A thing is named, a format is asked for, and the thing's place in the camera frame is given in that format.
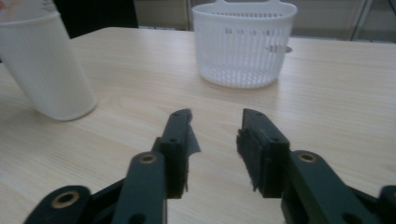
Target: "white plastic basket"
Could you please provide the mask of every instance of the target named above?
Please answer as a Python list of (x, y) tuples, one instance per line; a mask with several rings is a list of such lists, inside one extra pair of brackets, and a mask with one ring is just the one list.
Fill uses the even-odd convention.
[(234, 88), (259, 88), (277, 79), (297, 7), (279, 0), (192, 9), (200, 75)]

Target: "plastic cup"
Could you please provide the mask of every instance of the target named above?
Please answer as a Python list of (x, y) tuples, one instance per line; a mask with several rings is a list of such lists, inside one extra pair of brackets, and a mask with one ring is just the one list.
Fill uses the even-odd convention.
[(58, 12), (0, 22), (0, 58), (35, 110), (72, 120), (94, 109), (96, 99)]
[(52, 0), (0, 0), (0, 22), (43, 18), (56, 12)]

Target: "screw hole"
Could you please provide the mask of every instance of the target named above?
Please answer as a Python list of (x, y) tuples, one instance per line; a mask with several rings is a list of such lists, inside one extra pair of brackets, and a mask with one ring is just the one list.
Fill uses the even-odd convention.
[(153, 163), (157, 160), (157, 158), (153, 155), (145, 155), (140, 158), (141, 163)]
[(347, 224), (361, 224), (362, 223), (360, 218), (358, 218), (357, 216), (355, 216), (353, 214), (349, 214), (349, 213), (343, 214), (343, 220)]
[(52, 200), (52, 207), (54, 208), (66, 208), (79, 199), (79, 194), (77, 191), (67, 191)]
[(307, 154), (307, 153), (302, 153), (299, 154), (298, 157), (300, 158), (300, 160), (302, 161), (306, 161), (306, 162), (315, 162), (317, 160), (317, 158), (311, 154)]
[(134, 214), (129, 219), (129, 224), (144, 224), (146, 222), (146, 216), (143, 214)]

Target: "wooden table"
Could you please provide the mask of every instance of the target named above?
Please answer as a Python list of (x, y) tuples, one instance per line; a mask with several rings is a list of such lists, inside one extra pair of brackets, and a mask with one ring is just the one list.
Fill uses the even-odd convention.
[(236, 153), (243, 108), (265, 113), (291, 149), (322, 156), (376, 196), (396, 184), (396, 45), (292, 38), (280, 78), (236, 90), (199, 77), (190, 32), (108, 28), (73, 40), (99, 105), (60, 122), (35, 112), (0, 65), (0, 223), (22, 223), (48, 193), (93, 193), (125, 177), (168, 116), (190, 108), (202, 153), (169, 223), (283, 223), (279, 199), (253, 192)]

